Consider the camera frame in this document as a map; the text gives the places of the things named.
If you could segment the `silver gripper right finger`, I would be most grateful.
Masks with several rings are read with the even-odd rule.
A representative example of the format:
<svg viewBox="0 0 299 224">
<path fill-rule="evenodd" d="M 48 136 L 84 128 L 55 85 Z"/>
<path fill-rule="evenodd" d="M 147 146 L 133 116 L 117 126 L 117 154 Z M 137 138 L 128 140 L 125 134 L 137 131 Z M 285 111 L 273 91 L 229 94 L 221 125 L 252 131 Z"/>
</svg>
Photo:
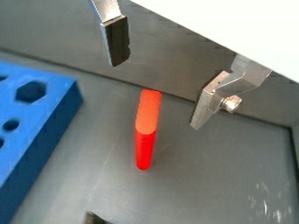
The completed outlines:
<svg viewBox="0 0 299 224">
<path fill-rule="evenodd" d="M 239 95 L 257 88 L 272 70 L 237 54 L 231 72 L 221 71 L 205 84 L 191 116 L 191 126 L 197 130 L 221 110 L 233 113 L 241 103 Z"/>
</svg>

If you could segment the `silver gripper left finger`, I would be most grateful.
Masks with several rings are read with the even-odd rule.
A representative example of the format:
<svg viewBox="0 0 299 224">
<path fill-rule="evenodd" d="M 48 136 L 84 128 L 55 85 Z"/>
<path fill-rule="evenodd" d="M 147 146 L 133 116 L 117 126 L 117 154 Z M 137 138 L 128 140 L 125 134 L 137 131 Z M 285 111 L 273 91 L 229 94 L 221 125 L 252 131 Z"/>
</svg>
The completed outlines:
<svg viewBox="0 0 299 224">
<path fill-rule="evenodd" d="M 104 39 L 108 62 L 119 66 L 129 58 L 128 20 L 121 14 L 117 0 L 88 0 Z"/>
</svg>

